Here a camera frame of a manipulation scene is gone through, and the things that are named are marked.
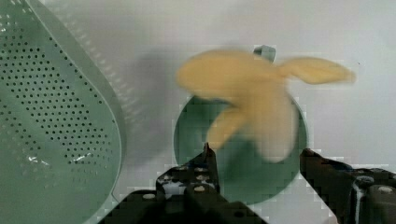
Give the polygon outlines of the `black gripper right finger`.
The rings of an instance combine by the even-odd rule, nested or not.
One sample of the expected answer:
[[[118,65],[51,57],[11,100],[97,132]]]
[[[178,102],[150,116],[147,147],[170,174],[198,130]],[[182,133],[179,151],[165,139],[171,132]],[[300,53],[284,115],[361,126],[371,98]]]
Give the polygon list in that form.
[[[338,224],[395,224],[395,174],[353,168],[310,148],[300,154],[300,172],[334,213]]]

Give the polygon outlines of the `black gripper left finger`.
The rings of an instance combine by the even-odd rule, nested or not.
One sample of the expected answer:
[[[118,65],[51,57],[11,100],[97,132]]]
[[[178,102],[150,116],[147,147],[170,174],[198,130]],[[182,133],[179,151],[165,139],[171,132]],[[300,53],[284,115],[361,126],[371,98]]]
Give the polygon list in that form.
[[[244,203],[220,194],[215,152],[200,154],[161,174],[152,190],[126,196],[98,224],[268,224]]]

